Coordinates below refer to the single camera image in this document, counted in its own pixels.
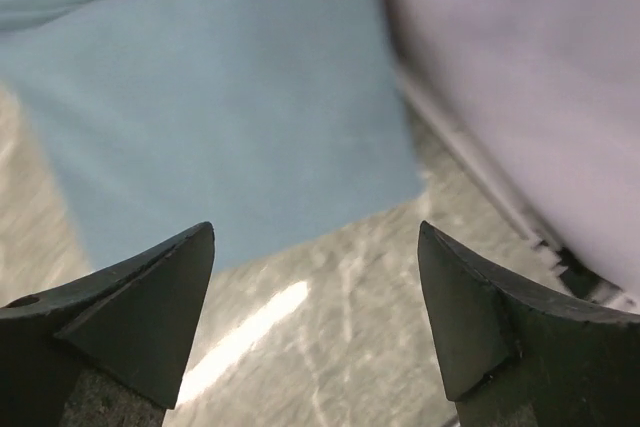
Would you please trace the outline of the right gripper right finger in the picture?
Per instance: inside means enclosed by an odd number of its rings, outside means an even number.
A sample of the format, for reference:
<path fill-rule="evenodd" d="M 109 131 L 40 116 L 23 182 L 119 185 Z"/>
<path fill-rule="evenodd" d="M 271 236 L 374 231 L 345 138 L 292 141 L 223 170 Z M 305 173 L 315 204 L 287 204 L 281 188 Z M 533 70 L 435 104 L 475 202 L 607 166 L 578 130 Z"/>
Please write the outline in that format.
<path fill-rule="evenodd" d="M 638 426 L 638 315 L 542 286 L 428 222 L 418 261 L 461 425 Z"/>

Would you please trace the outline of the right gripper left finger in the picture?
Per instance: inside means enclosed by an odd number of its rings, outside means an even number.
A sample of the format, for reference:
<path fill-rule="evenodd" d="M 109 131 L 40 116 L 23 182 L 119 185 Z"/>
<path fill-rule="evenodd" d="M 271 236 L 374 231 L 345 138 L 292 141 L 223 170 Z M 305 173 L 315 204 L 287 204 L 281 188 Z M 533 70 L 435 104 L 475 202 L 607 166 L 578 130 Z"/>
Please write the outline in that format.
<path fill-rule="evenodd" d="M 160 426 L 176 406 L 214 262 L 197 224 L 1 309 L 4 426 Z"/>

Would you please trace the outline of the blue t shirt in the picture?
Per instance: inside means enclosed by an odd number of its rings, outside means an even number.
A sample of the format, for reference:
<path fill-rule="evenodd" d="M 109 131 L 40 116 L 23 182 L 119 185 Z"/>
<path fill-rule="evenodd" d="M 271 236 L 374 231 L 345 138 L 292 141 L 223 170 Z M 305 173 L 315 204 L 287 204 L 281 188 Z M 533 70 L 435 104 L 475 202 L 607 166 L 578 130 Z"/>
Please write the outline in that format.
<path fill-rule="evenodd" d="M 202 221 L 234 267 L 424 187 L 381 0 L 1 0 L 1 80 L 95 268 Z"/>

